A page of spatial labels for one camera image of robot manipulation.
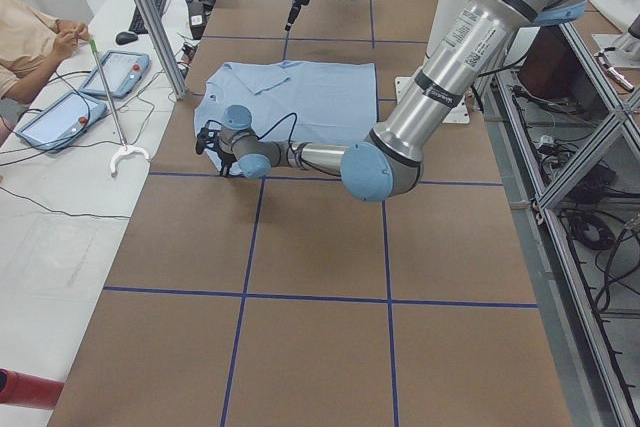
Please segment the person's hand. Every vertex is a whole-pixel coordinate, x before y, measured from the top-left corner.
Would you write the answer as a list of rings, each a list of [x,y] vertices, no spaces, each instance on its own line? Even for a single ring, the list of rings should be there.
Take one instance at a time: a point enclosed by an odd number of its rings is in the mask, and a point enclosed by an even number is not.
[[[83,22],[61,20],[56,21],[56,38],[53,43],[51,57],[65,60],[76,51],[79,41],[89,41],[88,27]]]

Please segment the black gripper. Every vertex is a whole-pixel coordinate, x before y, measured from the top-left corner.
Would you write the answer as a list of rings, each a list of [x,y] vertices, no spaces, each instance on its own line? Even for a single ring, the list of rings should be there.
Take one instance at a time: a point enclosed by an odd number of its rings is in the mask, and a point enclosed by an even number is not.
[[[296,19],[300,14],[302,6],[307,6],[309,3],[310,3],[310,0],[293,0],[293,4],[289,11],[289,14],[285,23],[285,27],[284,27],[286,31],[290,31],[292,29]]]
[[[226,152],[224,150],[218,151],[218,157],[221,161],[221,167],[219,175],[221,177],[232,177],[233,164],[235,163],[235,155],[233,153]]]

